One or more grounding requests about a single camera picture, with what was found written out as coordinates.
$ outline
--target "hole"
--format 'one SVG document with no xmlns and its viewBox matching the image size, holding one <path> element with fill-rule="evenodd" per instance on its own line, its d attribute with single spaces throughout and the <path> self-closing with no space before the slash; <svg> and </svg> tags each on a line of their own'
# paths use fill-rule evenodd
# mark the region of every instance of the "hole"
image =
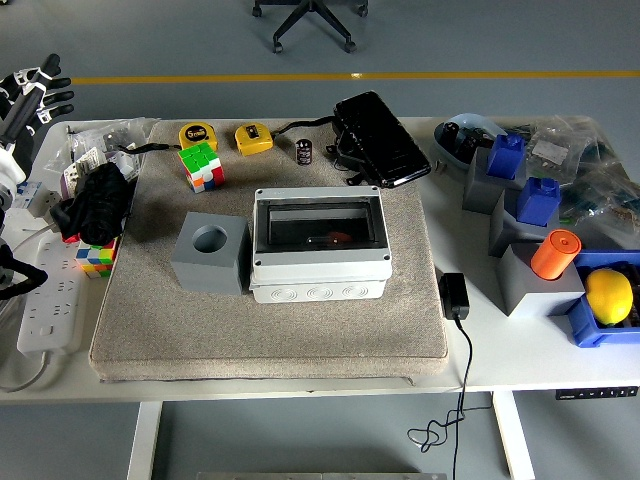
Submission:
<svg viewBox="0 0 640 480">
<path fill-rule="evenodd" d="M 217 225 L 205 225 L 193 234 L 193 246 L 202 253 L 220 250 L 227 242 L 227 233 Z"/>
</svg>

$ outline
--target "gray block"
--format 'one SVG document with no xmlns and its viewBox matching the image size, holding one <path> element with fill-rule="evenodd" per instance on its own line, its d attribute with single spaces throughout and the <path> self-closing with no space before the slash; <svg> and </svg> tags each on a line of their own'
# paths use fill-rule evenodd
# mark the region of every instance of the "gray block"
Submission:
<svg viewBox="0 0 640 480">
<path fill-rule="evenodd" d="M 496 203 L 489 224 L 489 255 L 501 257 L 512 243 L 542 242 L 552 230 L 560 228 L 558 211 L 546 226 L 516 220 L 519 191 L 505 190 Z"/>
<path fill-rule="evenodd" d="M 189 212 L 171 266 L 185 290 L 241 295 L 248 283 L 250 257 L 246 218 Z"/>
<path fill-rule="evenodd" d="M 514 243 L 498 263 L 497 276 L 510 318 L 565 315 L 584 294 L 584 286 L 572 263 L 556 280 L 544 280 L 531 270 L 531 258 L 539 243 Z"/>
<path fill-rule="evenodd" d="M 527 167 L 520 163 L 513 180 L 487 175 L 489 148 L 477 148 L 467 172 L 462 209 L 491 215 L 504 190 L 522 190 L 527 183 Z"/>
</svg>

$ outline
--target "lemon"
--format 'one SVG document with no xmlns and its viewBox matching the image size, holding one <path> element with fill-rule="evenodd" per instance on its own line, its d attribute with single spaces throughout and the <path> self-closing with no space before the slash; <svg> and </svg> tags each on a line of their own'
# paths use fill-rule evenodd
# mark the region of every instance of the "lemon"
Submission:
<svg viewBox="0 0 640 480">
<path fill-rule="evenodd" d="M 614 325 L 629 315 L 633 292 L 622 273 L 609 268 L 595 270 L 587 277 L 585 290 L 593 316 L 600 323 Z"/>
</svg>

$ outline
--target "gray floor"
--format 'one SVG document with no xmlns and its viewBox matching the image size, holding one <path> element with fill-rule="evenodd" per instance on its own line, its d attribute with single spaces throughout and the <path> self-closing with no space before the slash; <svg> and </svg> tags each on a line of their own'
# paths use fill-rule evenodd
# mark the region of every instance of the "gray floor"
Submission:
<svg viewBox="0 0 640 480">
<path fill-rule="evenodd" d="M 76 85 L 69 119 L 315 118 L 376 90 L 398 116 L 583 114 L 595 118 L 640 179 L 640 77 L 331 80 L 99 85 L 97 77 L 384 72 L 613 71 L 640 69 L 633 0 L 579 3 L 328 1 L 358 51 L 308 15 L 271 53 L 288 7 L 251 0 L 13 0 L 0 7 L 0 75 L 51 52 Z M 634 478 L 638 400 L 556 402 L 516 396 L 539 479 Z M 470 396 L 469 405 L 486 402 Z M 198 471 L 422 471 L 450 474 L 452 442 L 421 455 L 410 426 L 442 418 L 452 395 L 250 400 L 168 404 L 154 477 Z M 136 405 L 0 407 L 0 478 L 124 478 Z M 508 478 L 491 411 L 461 426 L 459 478 Z"/>
</svg>

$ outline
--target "office chair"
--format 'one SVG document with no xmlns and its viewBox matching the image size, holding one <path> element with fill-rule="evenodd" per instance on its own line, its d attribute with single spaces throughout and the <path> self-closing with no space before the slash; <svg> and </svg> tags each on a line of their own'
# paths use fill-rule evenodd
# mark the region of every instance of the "office chair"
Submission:
<svg viewBox="0 0 640 480">
<path fill-rule="evenodd" d="M 358 15 L 366 17 L 369 13 L 369 0 L 364 1 L 362 5 L 358 6 Z M 326 22 L 331 25 L 340 35 L 345 39 L 344 50 L 347 53 L 354 52 L 356 50 L 356 44 L 351 41 L 351 34 L 340 23 L 336 16 L 331 13 L 331 10 L 327 8 L 323 0 L 255 0 L 255 6 L 253 7 L 253 16 L 261 17 L 262 9 L 260 5 L 298 5 L 296 9 L 289 15 L 280 28 L 273 34 L 273 53 L 282 52 L 282 44 L 280 43 L 280 37 L 284 35 L 298 20 L 300 20 L 307 12 L 317 12 Z"/>
</svg>

